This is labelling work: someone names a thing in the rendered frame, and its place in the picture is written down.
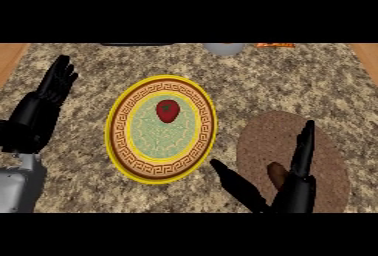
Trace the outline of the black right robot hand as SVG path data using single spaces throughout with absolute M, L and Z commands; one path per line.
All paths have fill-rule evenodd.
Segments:
M 316 199 L 316 178 L 310 174 L 315 151 L 315 121 L 309 120 L 297 135 L 297 146 L 291 169 L 279 183 L 272 205 L 268 205 L 257 187 L 250 181 L 213 159 L 210 164 L 219 174 L 220 183 L 229 194 L 253 213 L 312 213 Z

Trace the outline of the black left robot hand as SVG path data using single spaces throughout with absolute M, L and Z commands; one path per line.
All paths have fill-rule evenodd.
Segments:
M 8 120 L 0 120 L 0 148 L 8 153 L 37 154 L 51 141 L 61 107 L 79 74 L 70 57 L 55 60 L 39 88 L 18 103 Z

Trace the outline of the brown speckled oval plate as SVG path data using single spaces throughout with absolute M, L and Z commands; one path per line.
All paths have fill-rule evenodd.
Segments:
M 278 162 L 290 169 L 297 135 L 307 119 L 284 111 L 271 111 L 253 117 L 238 139 L 237 166 L 240 175 L 254 184 L 268 204 L 276 196 L 276 188 L 268 176 L 268 165 Z M 310 174 L 316 177 L 315 213 L 338 213 L 346 210 L 350 181 L 341 153 L 331 137 L 315 129 L 315 153 Z

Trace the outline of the yellow patterned round placemat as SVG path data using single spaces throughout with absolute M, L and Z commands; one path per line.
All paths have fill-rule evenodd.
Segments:
M 157 115 L 157 105 L 180 106 L 172 123 Z M 198 169 L 216 141 L 217 115 L 211 98 L 188 78 L 157 75 L 120 95 L 105 125 L 105 145 L 121 173 L 145 184 L 167 184 Z

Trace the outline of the small brown oblong item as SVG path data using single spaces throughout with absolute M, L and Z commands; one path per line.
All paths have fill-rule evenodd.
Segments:
M 268 175 L 269 175 L 271 181 L 272 181 L 276 189 L 281 189 L 281 187 L 285 183 L 288 174 L 290 174 L 290 172 L 287 171 L 284 165 L 279 164 L 278 162 L 272 162 L 268 165 Z

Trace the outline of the pale grey bowl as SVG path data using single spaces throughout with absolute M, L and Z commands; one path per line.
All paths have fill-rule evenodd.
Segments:
M 244 43 L 206 43 L 204 48 L 216 55 L 232 56 L 244 50 Z

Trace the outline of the orange packet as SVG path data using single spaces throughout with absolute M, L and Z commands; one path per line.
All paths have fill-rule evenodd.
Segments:
M 256 43 L 257 48 L 294 48 L 294 43 Z

